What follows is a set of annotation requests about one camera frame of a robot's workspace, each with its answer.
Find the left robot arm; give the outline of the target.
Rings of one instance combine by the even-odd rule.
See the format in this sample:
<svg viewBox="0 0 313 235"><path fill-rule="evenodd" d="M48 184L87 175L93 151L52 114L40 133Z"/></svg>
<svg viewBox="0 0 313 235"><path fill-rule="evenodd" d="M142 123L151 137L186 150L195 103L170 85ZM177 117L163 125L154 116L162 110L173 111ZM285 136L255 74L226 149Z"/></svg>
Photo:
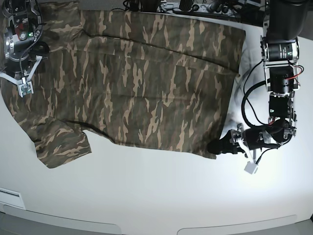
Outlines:
<svg viewBox="0 0 313 235"><path fill-rule="evenodd" d="M298 64L301 33L309 10L308 0L268 0L265 6L261 54L265 79L247 91L241 103L241 112L248 129L238 124L220 140L207 145L211 154L239 152L248 154L256 149L278 149L296 134L294 94L299 89L299 75L304 67ZM265 86L269 93L268 123L252 124L246 116L249 95Z"/></svg>

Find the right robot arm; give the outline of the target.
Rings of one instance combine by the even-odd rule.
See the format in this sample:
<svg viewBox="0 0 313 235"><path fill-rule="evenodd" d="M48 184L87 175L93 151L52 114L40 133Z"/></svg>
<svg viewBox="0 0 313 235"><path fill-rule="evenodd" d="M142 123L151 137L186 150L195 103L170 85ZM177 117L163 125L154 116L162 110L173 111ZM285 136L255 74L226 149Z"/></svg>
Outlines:
<svg viewBox="0 0 313 235"><path fill-rule="evenodd" d="M8 20L4 27L4 71L20 80L27 76L36 57L46 58L47 43L41 40L44 21L36 0L5 0L2 13Z"/></svg>

